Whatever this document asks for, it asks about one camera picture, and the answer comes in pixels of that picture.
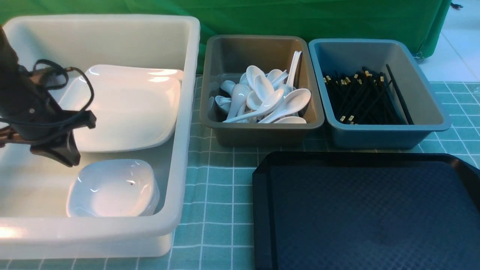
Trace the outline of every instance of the plastic container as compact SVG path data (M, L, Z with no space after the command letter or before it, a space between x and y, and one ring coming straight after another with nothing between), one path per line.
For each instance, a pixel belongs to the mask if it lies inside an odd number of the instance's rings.
M337 147L410 149L431 132L444 131L450 127L448 114L402 43L380 39L315 39L309 43L309 49L326 118ZM386 64L392 70L414 125L343 124L335 119L322 73L334 74L336 70L339 73L354 74L366 66L370 70L386 73L387 81L390 81ZM405 119L394 92L391 84L390 98L399 116Z
M109 64L180 69L184 76L175 134L161 146L82 153L80 165L73 168L34 156L24 147L0 149L0 203L11 206L0 209L2 232L6 232L0 239L0 259L136 258L168 253L183 207L199 21L165 15L28 16L10 20L4 30L20 64L29 70L36 60L49 59L83 71ZM152 74L152 78L161 75ZM63 93L54 91L55 98ZM140 159L152 166L161 193L155 214L68 218L68 190L79 170L111 159Z
M299 113L307 124L222 123L226 116L212 102L225 80L239 82L248 66L268 72L289 70L293 53L302 51L294 86L307 88L312 99ZM299 37L221 35L208 40L200 121L213 129L218 143L226 147L293 146L301 144L307 133L324 123L324 112L307 43Z

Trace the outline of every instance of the black tray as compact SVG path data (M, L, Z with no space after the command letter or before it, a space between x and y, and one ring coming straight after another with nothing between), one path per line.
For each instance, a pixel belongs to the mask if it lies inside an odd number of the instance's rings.
M478 170L446 154L269 154L257 270L480 270Z

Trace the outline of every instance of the stack of plates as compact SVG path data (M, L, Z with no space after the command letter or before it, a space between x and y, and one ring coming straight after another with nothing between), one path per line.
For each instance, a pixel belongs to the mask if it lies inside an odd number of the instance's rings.
M96 65L85 72L95 98L96 128L75 129L80 152L124 152L159 146L175 131L183 71ZM72 81L59 105L79 110L90 98L86 81Z
M160 191L152 167L143 160L104 160L83 168L70 187L69 217L153 215Z

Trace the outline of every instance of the black wire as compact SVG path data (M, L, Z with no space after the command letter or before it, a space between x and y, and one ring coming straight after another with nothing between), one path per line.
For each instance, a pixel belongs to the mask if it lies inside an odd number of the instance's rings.
M39 60L41 61L40 63L45 63L45 62L51 62L49 60ZM51 62L53 63L53 67L55 68L58 68L60 67L58 64L54 63L54 62ZM16 125L23 125L23 126L35 126L35 127L60 127L60 126L63 126L65 124L69 124L73 121L75 121L77 118L79 118L81 116L81 114L83 112L86 111L86 109L92 104L93 102L93 98L95 96L94 94L94 91L93 91L93 86L92 84L90 83L90 80L88 80L87 76L85 75L85 73L83 73L83 71L81 71L80 69L78 68L75 68L75 67L68 67L68 68L61 68L64 72L70 72L70 71L76 71L80 74L80 76L82 76L84 79L85 79L85 82L87 83L88 85L88 88L90 89L90 99L88 100L88 102L78 111L78 113L76 113L74 116L66 119L66 120L63 120L63 121L59 121L59 122L54 122L54 123L29 123L29 122L22 122L22 121L10 121L10 120L5 120L3 118L0 118L0 123L7 123L9 125L12 125L12 124L16 124Z

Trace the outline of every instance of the green backdrop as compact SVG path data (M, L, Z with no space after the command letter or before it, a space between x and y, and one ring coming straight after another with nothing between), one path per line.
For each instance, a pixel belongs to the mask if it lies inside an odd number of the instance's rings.
M22 15L144 13L194 16L205 45L217 34L386 38L433 54L450 0L0 0L0 23Z

